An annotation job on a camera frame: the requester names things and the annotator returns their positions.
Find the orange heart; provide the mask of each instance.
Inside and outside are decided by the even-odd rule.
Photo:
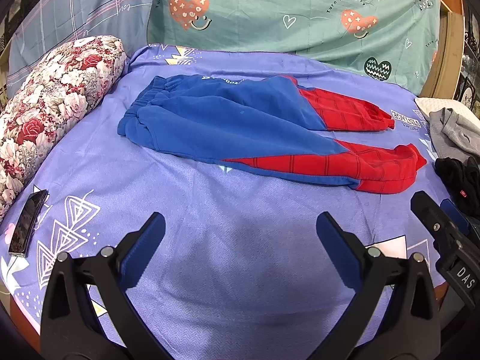
[[[169,0],[170,13],[184,30],[188,30],[191,21],[204,15],[209,6],[209,0]]]
[[[341,16],[342,24],[349,33],[368,30],[378,23],[375,16],[363,17],[353,9],[345,9]]]

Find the purple bed sheet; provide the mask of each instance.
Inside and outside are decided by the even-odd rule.
[[[395,195],[322,187],[249,174],[161,154],[117,135],[125,110],[155,75],[203,74],[261,80],[288,74],[372,102],[396,119],[383,132],[321,132],[393,148],[413,143],[428,164]],[[345,288],[315,234],[329,211],[364,245],[404,237],[406,253],[427,257],[434,285],[438,254],[410,212],[413,193],[436,202],[447,192],[432,162],[428,124],[407,90],[321,62],[264,52],[207,52],[150,45],[138,50],[102,105],[49,154],[0,227],[4,282],[39,330],[55,256],[91,256],[138,230],[153,211],[166,236],[140,282],[127,294],[161,344],[178,360],[303,360],[332,329],[353,291]],[[26,259],[8,255],[8,237],[35,188],[49,190]],[[107,335],[120,342],[95,287],[90,294]],[[390,289],[362,340],[375,334]]]

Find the gray cloth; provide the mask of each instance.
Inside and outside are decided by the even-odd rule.
[[[480,129],[453,109],[430,112],[430,135],[439,158],[474,157],[480,163]]]

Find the floral pattern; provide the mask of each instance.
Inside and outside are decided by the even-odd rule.
[[[63,136],[120,77],[126,55],[113,36],[68,42],[45,54],[0,115],[0,222]]]

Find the white heart outline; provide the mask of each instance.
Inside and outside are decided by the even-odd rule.
[[[289,25],[287,25],[287,22],[285,21],[285,17],[288,17],[289,19],[287,20],[287,22],[289,23]],[[285,15],[283,17],[283,24],[285,24],[285,28],[288,30],[291,26],[293,26],[293,24],[297,21],[297,18],[296,17],[290,17],[290,15]]]

